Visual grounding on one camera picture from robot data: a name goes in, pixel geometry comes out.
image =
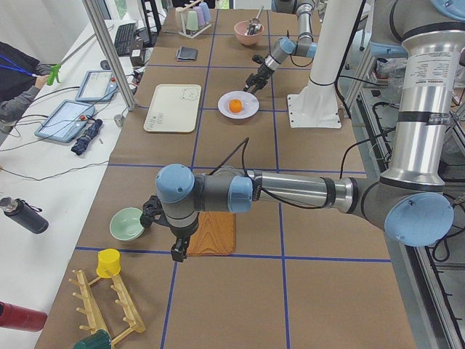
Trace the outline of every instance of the brown cutting board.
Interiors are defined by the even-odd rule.
[[[188,256],[232,254],[235,250],[235,215],[201,212],[197,233],[191,236]]]

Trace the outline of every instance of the orange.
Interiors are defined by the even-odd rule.
[[[230,111],[231,113],[239,113],[242,110],[242,102],[240,100],[231,100],[230,101]]]

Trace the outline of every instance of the black bag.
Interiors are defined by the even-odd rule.
[[[172,0],[172,2],[174,7],[184,7],[185,5],[190,4],[189,0]],[[206,2],[209,8],[215,8],[215,0],[203,0],[203,2]]]

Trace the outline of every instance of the keyboard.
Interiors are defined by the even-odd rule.
[[[134,41],[136,23],[123,24],[118,27],[115,37],[115,49],[118,56],[129,56],[131,54],[131,44]]]

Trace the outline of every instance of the red bottle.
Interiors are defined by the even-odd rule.
[[[46,313],[0,302],[0,327],[37,332],[44,328]]]

